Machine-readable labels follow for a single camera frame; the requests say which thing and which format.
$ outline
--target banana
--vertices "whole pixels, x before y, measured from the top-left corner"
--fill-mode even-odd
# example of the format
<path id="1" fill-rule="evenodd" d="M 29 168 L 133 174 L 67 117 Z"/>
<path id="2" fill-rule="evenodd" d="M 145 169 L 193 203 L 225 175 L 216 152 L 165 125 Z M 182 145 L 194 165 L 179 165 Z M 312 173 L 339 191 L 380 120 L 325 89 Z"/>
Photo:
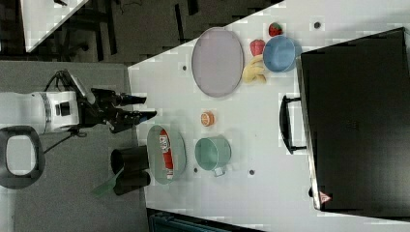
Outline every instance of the banana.
<path id="1" fill-rule="evenodd" d="M 244 71 L 242 72 L 242 79 L 245 83 L 251 83 L 255 79 L 261 80 L 262 82 L 266 83 L 266 77 L 262 74 L 265 69 L 256 65 L 256 63 L 261 62 L 262 60 L 263 55 L 257 55 L 253 57 L 245 66 Z"/>

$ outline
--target purple plate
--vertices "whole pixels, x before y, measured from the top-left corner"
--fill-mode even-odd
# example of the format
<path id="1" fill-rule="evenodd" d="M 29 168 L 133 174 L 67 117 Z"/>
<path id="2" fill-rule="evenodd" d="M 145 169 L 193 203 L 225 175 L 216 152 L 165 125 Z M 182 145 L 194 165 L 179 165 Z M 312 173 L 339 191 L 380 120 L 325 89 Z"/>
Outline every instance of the purple plate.
<path id="1" fill-rule="evenodd" d="M 204 94 L 224 97 L 241 81 L 244 68 L 241 44 L 233 32 L 211 28 L 196 42 L 191 65 L 193 78 Z"/>

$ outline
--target briefcase handle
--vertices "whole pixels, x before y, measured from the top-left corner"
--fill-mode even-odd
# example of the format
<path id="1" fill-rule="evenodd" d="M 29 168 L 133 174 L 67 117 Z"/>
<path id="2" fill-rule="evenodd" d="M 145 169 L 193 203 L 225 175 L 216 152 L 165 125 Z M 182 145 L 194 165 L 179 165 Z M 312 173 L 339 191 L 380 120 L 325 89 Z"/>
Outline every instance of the briefcase handle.
<path id="1" fill-rule="evenodd" d="M 283 96 L 283 99 L 280 105 L 280 112 L 279 112 L 280 133 L 282 135 L 284 145 L 286 145 L 287 150 L 292 155 L 294 151 L 304 150 L 307 148 L 306 146 L 295 147 L 293 146 L 293 143 L 292 143 L 292 128 L 290 125 L 289 108 L 287 105 L 291 102 L 298 102 L 300 100 L 301 98 L 289 99 L 285 95 Z"/>

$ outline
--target white table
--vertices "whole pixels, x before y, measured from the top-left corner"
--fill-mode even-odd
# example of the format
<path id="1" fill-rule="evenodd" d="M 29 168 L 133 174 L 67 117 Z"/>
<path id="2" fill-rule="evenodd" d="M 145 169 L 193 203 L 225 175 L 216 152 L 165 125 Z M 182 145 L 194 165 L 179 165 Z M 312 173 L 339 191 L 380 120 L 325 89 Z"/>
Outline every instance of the white table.
<path id="1" fill-rule="evenodd" d="M 53 0 L 20 0 L 26 51 L 31 52 L 88 0 L 64 0 L 63 7 Z"/>
<path id="2" fill-rule="evenodd" d="M 357 39 L 399 26 L 410 28 L 410 2 L 406 0 L 326 1 L 286 0 L 260 13 L 236 21 L 226 29 L 240 38 L 246 63 L 249 43 L 269 40 L 268 25 L 277 21 L 285 35 L 304 51 Z M 322 27 L 313 29 L 320 21 Z M 204 95 L 193 80 L 190 58 L 195 41 L 129 67 L 133 93 L 147 93 L 146 107 L 159 116 L 137 127 L 140 144 L 149 128 L 167 122 L 179 128 L 187 148 L 187 169 L 168 187 L 153 181 L 145 188 L 147 208 L 205 218 L 264 231 L 408 231 L 410 224 L 369 217 L 349 217 L 314 210 L 308 156 L 288 154 L 280 138 L 278 112 L 281 97 L 298 96 L 296 70 L 269 73 L 266 85 L 241 83 L 225 99 Z M 305 144 L 300 105 L 292 103 L 293 134 Z M 217 123 L 200 124 L 203 109 L 214 109 Z M 194 158 L 195 142 L 223 134 L 230 141 L 232 160 L 227 173 L 215 178 Z M 389 228 L 380 223 L 388 223 Z"/>

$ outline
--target red triangle label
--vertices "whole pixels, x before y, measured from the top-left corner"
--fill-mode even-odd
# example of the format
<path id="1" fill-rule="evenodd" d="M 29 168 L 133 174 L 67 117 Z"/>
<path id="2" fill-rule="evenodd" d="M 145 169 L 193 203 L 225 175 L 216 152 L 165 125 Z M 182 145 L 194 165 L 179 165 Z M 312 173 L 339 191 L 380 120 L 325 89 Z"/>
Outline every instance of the red triangle label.
<path id="1" fill-rule="evenodd" d="M 320 195 L 320 201 L 322 202 L 322 204 L 325 204 L 326 202 L 332 200 L 332 197 L 326 195 L 325 193 L 319 191 L 319 195 Z"/>

